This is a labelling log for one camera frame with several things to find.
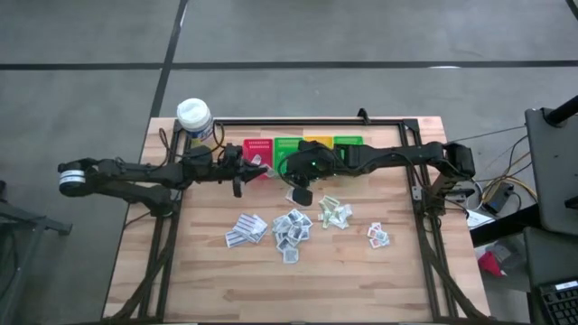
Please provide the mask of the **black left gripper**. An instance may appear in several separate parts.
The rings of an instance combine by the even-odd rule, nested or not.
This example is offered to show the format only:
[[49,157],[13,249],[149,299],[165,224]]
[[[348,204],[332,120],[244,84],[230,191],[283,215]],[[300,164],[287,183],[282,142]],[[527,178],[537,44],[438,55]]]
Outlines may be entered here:
[[223,181],[231,181],[233,195],[242,197],[242,184],[254,179],[267,179],[267,167],[247,163],[243,158],[242,147],[228,143],[224,150],[219,165],[220,178]]

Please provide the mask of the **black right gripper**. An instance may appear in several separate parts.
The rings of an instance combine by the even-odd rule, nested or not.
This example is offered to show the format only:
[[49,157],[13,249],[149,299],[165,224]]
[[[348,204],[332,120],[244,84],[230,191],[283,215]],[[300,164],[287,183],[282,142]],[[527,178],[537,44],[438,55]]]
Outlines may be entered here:
[[334,175],[342,166],[338,150],[317,141],[300,140],[297,150],[283,159],[283,180],[293,187],[292,201],[311,206],[310,183]]

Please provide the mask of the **red plastic basket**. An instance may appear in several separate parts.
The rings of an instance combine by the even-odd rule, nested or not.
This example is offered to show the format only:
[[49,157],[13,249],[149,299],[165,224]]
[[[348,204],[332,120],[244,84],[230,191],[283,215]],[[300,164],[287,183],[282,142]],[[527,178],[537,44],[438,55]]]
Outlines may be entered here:
[[262,158],[260,165],[273,167],[273,140],[270,138],[250,138],[243,141],[243,157],[252,162],[253,157],[259,154]]

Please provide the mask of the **yellow plastic basket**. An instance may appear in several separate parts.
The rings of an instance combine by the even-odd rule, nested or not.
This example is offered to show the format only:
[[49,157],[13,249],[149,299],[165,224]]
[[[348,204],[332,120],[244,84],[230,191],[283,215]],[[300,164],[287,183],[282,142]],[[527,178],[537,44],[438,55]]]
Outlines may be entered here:
[[326,147],[332,149],[333,148],[333,137],[328,135],[309,135],[303,138],[305,141],[308,142],[317,142],[319,144],[323,144]]

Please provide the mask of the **green plastic basket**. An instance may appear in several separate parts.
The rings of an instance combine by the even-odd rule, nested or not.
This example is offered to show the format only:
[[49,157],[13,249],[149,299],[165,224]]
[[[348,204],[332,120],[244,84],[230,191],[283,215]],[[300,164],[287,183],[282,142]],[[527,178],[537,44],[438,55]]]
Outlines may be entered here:
[[298,150],[302,137],[276,137],[274,139],[274,164],[277,174],[286,171],[286,163],[283,162],[285,156],[295,153]]
[[364,139],[361,135],[335,135],[333,137],[332,151],[336,157],[343,161],[346,153],[345,146],[361,144],[364,144]]

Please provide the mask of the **pile of red-striped packets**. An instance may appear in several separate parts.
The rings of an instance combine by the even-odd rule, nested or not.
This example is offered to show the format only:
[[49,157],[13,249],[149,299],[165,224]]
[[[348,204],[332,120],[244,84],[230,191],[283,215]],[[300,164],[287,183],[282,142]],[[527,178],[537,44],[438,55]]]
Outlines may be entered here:
[[258,222],[253,216],[241,214],[233,230],[244,236],[251,236],[258,232]]

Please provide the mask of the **Lysol wipes canister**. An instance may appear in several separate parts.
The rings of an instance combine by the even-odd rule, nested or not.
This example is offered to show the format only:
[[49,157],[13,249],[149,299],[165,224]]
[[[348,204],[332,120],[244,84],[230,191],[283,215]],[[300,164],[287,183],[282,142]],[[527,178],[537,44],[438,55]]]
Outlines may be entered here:
[[192,139],[202,142],[212,136],[213,116],[203,100],[185,99],[177,106],[176,114],[182,128]]

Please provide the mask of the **white paper sheet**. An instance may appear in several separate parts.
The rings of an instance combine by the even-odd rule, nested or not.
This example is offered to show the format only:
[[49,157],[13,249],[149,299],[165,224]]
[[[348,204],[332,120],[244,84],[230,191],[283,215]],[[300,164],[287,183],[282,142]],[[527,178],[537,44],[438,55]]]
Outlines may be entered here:
[[474,229],[487,225],[495,221],[494,218],[481,214],[477,211],[469,210],[468,217],[466,218],[467,225],[469,229]]

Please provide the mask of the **black power box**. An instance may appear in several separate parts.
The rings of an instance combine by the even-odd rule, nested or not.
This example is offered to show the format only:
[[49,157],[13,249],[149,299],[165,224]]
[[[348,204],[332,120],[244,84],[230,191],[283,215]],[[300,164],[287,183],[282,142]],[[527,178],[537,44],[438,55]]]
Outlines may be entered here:
[[492,187],[482,202],[482,208],[492,215],[498,215],[514,192],[514,185],[509,182],[500,182]]

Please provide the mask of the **black beam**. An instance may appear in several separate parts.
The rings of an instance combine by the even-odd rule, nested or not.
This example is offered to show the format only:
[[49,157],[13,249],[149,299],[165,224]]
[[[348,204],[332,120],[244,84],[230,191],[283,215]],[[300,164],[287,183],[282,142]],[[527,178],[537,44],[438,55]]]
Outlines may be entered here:
[[503,237],[519,234],[525,228],[541,228],[537,204],[476,227],[470,231],[470,236],[473,246],[477,247],[497,241]]

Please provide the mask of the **red bag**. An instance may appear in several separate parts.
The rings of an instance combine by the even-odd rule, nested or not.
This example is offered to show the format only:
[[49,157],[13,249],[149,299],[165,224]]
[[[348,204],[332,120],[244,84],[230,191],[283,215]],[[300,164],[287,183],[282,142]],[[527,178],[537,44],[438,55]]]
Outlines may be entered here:
[[478,259],[480,269],[496,277],[506,276],[506,273],[500,268],[497,258],[492,252],[485,252]]

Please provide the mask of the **black equipment stand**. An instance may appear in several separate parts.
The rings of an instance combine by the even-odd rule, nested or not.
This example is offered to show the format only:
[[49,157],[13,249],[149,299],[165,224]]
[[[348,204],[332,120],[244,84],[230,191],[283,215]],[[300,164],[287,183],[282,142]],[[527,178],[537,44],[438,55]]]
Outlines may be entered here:
[[[53,230],[60,236],[68,236],[72,230],[72,225],[49,218],[46,215],[38,215],[17,208],[10,204],[5,197],[6,182],[0,181],[0,233],[5,228],[6,234],[11,239],[13,260],[13,272],[5,286],[0,290],[0,325],[11,325],[42,234],[46,230]],[[29,243],[22,254],[20,254],[15,240],[17,228],[32,232]]]

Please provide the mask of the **black pole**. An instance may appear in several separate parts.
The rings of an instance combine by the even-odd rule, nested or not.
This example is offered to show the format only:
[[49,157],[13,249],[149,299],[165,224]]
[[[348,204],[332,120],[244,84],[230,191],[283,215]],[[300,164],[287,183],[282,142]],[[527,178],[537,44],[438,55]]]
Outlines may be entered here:
[[556,109],[545,109],[545,121],[554,127],[562,127],[572,116],[578,114],[578,95],[569,99]]

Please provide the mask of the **black keyboard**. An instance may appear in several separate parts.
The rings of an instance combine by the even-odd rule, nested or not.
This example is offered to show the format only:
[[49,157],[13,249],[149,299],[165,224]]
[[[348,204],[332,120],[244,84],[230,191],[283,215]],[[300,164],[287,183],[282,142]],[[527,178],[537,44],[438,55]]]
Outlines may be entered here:
[[578,278],[537,287],[547,325],[578,325]]

